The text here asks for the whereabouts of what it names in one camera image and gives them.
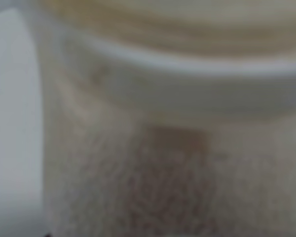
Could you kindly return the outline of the clear plastic drink bottle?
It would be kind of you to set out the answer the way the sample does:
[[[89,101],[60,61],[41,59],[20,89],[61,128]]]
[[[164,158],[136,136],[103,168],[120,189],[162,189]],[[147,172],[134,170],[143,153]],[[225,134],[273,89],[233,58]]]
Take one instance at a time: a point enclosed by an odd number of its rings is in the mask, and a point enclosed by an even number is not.
[[[296,0],[23,0],[54,237],[296,237]]]

